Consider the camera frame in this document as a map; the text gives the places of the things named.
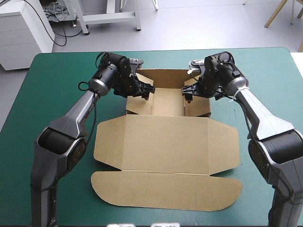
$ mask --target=cardboard box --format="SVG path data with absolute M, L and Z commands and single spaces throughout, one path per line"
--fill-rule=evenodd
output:
M 141 70 L 154 83 L 149 101 L 127 100 L 127 114 L 98 125 L 94 158 L 121 171 L 95 172 L 97 195 L 114 205 L 178 210 L 222 210 L 239 197 L 236 179 L 211 175 L 240 163 L 238 132 L 205 116 L 209 100 L 187 104 L 186 70 Z

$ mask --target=white cabinet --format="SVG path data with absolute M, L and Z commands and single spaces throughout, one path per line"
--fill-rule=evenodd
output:
M 54 39 L 39 1 L 27 1 L 37 10 Z M 0 64 L 5 70 L 29 68 L 37 54 L 52 50 L 52 40 L 38 15 L 26 2 L 11 0 L 0 7 Z

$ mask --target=cabinet drawer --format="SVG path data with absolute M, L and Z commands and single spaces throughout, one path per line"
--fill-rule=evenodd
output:
M 0 46 L 0 64 L 5 70 L 29 68 L 39 53 L 41 51 L 37 44 Z
M 32 44 L 35 39 L 30 30 L 0 32 L 0 46 Z
M 21 15 L 0 17 L 0 32 L 28 29 Z

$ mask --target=metal frame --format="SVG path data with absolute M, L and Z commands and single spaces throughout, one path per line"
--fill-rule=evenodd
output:
M 159 9 L 159 5 L 158 5 L 158 0 L 151 0 L 153 3 L 153 6 L 155 7 L 156 10 Z M 125 4 L 126 4 L 127 0 L 121 0 L 120 1 L 120 11 L 123 10 Z
M 134 12 L 115 13 L 116 1 L 107 0 L 106 14 L 85 15 L 81 0 L 73 0 L 83 33 L 89 34 L 88 25 L 117 23 L 136 20 L 137 31 L 141 30 L 139 0 L 133 0 Z

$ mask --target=gray floor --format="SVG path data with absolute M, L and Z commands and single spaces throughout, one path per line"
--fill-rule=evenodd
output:
M 159 0 L 155 11 L 151 0 L 140 0 L 142 30 L 135 22 L 89 26 L 90 35 L 69 38 L 65 47 L 53 52 L 143 51 L 283 46 L 296 52 L 303 38 L 303 19 L 290 25 L 291 1 L 269 28 L 264 24 L 279 0 Z M 105 0 L 83 0 L 87 14 L 104 13 Z M 301 9 L 296 3 L 295 15 Z M 133 8 L 129 0 L 125 11 Z M 79 31 L 65 23 L 68 35 Z M 62 33 L 58 25 L 55 31 Z M 15 100 L 26 70 L 4 71 L 0 67 L 0 130 Z

